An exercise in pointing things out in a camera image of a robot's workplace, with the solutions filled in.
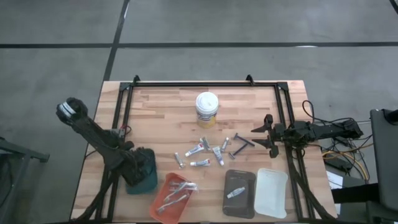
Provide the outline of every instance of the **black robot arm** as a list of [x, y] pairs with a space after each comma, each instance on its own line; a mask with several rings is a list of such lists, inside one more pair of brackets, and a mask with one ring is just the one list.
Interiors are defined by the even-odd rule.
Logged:
[[308, 143], [326, 138], [351, 138], [357, 139], [363, 135], [357, 122], [353, 119], [340, 123], [317, 125], [309, 121], [295, 121], [287, 129], [283, 124], [275, 124], [272, 128], [272, 115], [267, 114], [264, 118], [264, 125], [253, 129], [252, 132], [263, 133], [268, 131], [267, 139], [253, 139], [252, 141], [271, 149], [270, 156], [275, 158], [278, 153], [276, 141], [283, 141], [294, 148], [304, 148]]

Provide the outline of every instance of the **wooden tabletop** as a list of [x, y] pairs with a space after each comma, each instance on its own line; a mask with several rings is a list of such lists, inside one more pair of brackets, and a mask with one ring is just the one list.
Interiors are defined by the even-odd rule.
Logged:
[[[303, 112], [302, 101], [307, 100], [303, 81], [287, 81], [290, 97], [294, 107], [296, 120], [309, 120]], [[104, 82], [95, 121], [104, 129], [111, 128], [116, 98], [120, 82]], [[218, 96], [220, 108], [217, 123], [210, 129], [203, 129], [196, 124], [195, 100], [198, 94], [210, 91]], [[284, 104], [285, 117], [287, 108]], [[122, 103], [123, 118], [125, 103]], [[294, 199], [290, 180], [286, 186], [285, 209], [287, 216], [283, 220], [256, 214], [253, 219], [229, 217], [222, 212], [225, 173], [229, 169], [245, 170], [257, 174], [260, 168], [281, 170], [289, 174], [283, 144], [279, 144], [279, 155], [275, 159], [269, 157], [269, 150], [256, 144], [247, 147], [231, 160], [227, 153], [223, 154], [225, 165], [221, 167], [212, 152], [200, 152], [188, 158], [183, 155], [199, 139], [205, 136], [211, 147], [222, 145], [225, 137], [231, 139], [235, 133], [247, 139], [264, 138], [264, 133], [251, 133], [250, 130], [263, 125], [266, 114], [273, 114], [274, 123], [280, 122], [275, 100], [274, 89], [270, 87], [144, 87], [134, 88], [129, 125], [132, 131], [126, 140], [134, 142], [136, 147], [151, 148], [156, 154], [158, 189], [164, 183], [165, 175], [177, 173], [199, 185], [199, 191], [191, 196], [184, 210], [181, 222], [276, 222], [296, 221]], [[226, 152], [234, 152], [242, 142], [231, 140]], [[179, 169], [174, 158], [178, 152], [185, 162], [200, 161], [209, 158], [209, 167], [186, 167]], [[319, 202], [333, 216], [336, 210], [333, 203], [325, 165], [318, 147], [305, 150], [305, 167], [311, 191]], [[78, 217], [98, 193], [103, 173], [103, 160], [98, 153], [92, 154], [83, 164], [80, 183], [73, 206], [72, 218]], [[149, 216], [149, 206], [156, 192], [142, 195], [128, 195], [125, 182], [120, 178], [118, 197], [114, 211], [114, 222], [154, 222]], [[307, 214], [303, 192], [300, 199], [304, 214]], [[104, 206], [104, 215], [108, 209], [108, 201]]]

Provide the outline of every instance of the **gray floor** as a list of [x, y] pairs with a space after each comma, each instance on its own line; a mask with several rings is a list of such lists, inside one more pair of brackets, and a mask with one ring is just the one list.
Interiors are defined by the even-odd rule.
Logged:
[[[0, 0], [0, 44], [110, 43], [122, 3]], [[132, 0], [121, 37], [228, 41], [398, 41], [398, 15], [388, 0]], [[0, 136], [51, 153], [32, 161], [16, 223], [68, 220], [86, 142], [55, 106], [75, 96], [94, 115], [109, 51], [0, 49]], [[398, 47], [119, 49], [111, 80], [305, 80], [317, 116], [367, 120], [373, 108], [398, 107], [397, 58]], [[364, 152], [377, 182], [373, 148]]]

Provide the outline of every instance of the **black stand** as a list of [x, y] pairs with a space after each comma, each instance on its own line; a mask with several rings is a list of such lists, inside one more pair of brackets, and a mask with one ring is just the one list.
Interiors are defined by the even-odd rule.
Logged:
[[47, 162], [49, 160], [49, 154], [43, 154], [22, 146], [7, 142], [5, 139], [0, 137], [0, 150], [6, 151], [5, 156], [16, 156], [21, 160], [21, 164], [16, 172], [15, 177], [10, 183], [10, 190], [5, 196], [5, 201], [0, 209], [0, 223], [8, 223], [8, 219], [11, 216], [11, 210], [14, 207], [16, 200], [16, 193], [21, 185], [22, 178], [25, 176], [31, 158], [38, 159], [40, 162]]

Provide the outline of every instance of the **metal bracket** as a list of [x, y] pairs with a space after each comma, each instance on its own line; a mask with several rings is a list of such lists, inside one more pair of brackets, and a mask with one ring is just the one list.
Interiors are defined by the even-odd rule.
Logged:
[[289, 86], [288, 86], [287, 82], [278, 82], [277, 84], [278, 84], [279, 88], [283, 89], [284, 91], [289, 90]]
[[256, 85], [256, 83], [254, 82], [253, 77], [251, 75], [247, 75], [246, 81], [249, 81], [251, 86]]
[[130, 82], [124, 82], [124, 83], [120, 83], [119, 85], [119, 91], [124, 91], [127, 88], [129, 88], [131, 86]]
[[141, 81], [141, 79], [139, 78], [138, 75], [136, 75], [136, 76], [134, 77], [134, 79], [132, 80], [132, 82], [133, 82], [133, 83], [136, 83], [136, 82], [138, 82], [138, 81]]

